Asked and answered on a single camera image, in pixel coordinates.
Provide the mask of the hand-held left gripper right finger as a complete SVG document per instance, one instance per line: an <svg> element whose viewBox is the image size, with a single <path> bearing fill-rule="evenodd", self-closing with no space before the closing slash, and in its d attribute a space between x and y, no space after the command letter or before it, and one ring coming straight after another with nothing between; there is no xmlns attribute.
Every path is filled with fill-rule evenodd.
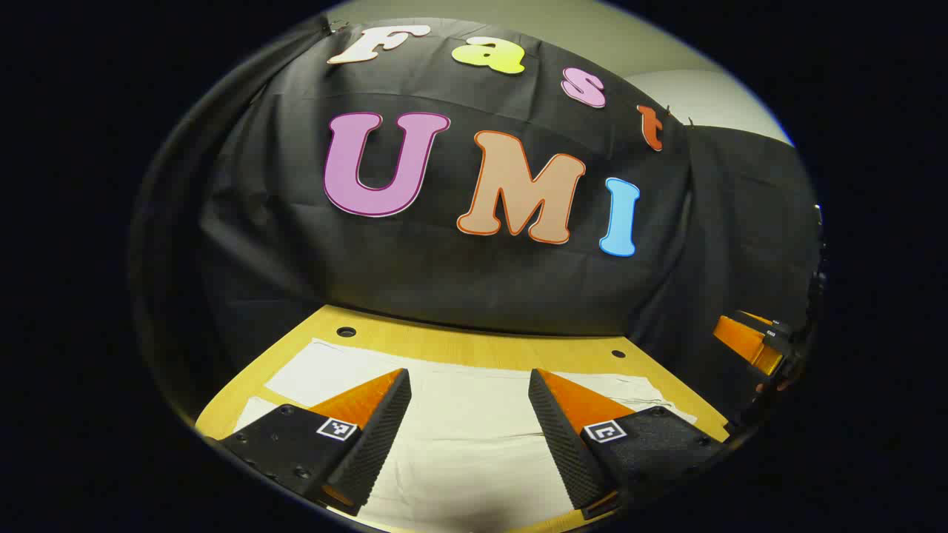
<svg viewBox="0 0 948 533"><path fill-rule="evenodd" d="M586 519L643 509L726 451L724 440L666 407L636 411L554 372L531 371L528 397L571 504Z"/></svg>

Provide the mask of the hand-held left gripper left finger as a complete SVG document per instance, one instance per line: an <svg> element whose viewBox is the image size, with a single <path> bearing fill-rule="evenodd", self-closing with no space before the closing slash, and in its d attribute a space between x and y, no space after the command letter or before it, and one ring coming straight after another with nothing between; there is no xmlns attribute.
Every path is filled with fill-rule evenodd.
<svg viewBox="0 0 948 533"><path fill-rule="evenodd" d="M312 406L243 374L204 408L204 438L278 492L355 517L369 502L410 401L406 369Z"/></svg>

